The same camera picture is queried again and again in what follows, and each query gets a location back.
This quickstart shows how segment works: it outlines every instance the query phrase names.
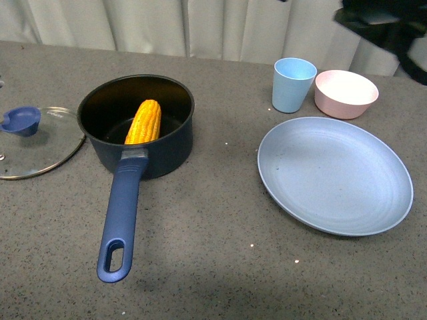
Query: plate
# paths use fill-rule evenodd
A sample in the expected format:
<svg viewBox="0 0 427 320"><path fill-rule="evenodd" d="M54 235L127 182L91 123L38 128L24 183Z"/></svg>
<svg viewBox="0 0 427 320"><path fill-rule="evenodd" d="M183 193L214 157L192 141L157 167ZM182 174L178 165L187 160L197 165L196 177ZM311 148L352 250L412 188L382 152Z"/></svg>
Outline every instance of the plate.
<svg viewBox="0 0 427 320"><path fill-rule="evenodd" d="M260 144L258 169L280 207L336 235L385 232L407 216L414 197L397 154L336 119L302 117L277 125Z"/></svg>

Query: table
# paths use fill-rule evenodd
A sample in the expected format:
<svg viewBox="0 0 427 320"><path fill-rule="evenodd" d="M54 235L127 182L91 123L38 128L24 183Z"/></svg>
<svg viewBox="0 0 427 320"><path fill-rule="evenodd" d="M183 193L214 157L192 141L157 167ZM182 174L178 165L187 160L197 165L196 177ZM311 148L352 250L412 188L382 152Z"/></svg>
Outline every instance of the table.
<svg viewBox="0 0 427 320"><path fill-rule="evenodd" d="M427 87L367 75L380 97L348 122L399 155L415 196L397 227L347 238L296 221L260 179L272 127L326 117L313 88L297 113L276 111L271 65L3 41L0 112L76 111L98 85L140 73L193 93L194 144L180 168L140 185L130 274L96 275L113 175L86 139L48 173L0 180L2 319L425 319Z"/></svg>

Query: saucepan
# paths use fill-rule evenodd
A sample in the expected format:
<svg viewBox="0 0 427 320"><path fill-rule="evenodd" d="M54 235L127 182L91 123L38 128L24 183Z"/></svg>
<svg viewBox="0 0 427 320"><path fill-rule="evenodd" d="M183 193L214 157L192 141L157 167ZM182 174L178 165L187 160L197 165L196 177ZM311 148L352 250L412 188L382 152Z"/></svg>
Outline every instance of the saucepan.
<svg viewBox="0 0 427 320"><path fill-rule="evenodd" d="M139 105L146 99L161 107L159 139L125 145ZM77 121L89 137L113 183L97 264L106 283L124 279L130 272L139 182L177 169L191 153L194 99L180 82L161 75L130 75L104 83L81 102ZM113 252L123 249L121 266L110 270Z"/></svg>

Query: yellow corn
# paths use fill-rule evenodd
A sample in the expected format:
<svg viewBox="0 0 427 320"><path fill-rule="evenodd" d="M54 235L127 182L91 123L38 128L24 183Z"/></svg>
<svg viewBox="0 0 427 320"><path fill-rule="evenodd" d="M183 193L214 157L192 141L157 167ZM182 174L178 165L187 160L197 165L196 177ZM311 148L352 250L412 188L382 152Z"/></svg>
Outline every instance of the yellow corn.
<svg viewBox="0 0 427 320"><path fill-rule="evenodd" d="M160 134L160 118L159 103L156 100L145 100L133 118L125 144L135 145L156 140Z"/></svg>

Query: plastic cup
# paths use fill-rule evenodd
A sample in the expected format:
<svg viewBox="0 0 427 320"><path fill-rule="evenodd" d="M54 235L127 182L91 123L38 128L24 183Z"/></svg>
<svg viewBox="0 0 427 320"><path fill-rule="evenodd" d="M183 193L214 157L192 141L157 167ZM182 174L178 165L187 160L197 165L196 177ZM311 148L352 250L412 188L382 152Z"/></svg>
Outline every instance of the plastic cup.
<svg viewBox="0 0 427 320"><path fill-rule="evenodd" d="M294 113L302 105L318 70L309 61L283 58L274 64L273 107Z"/></svg>

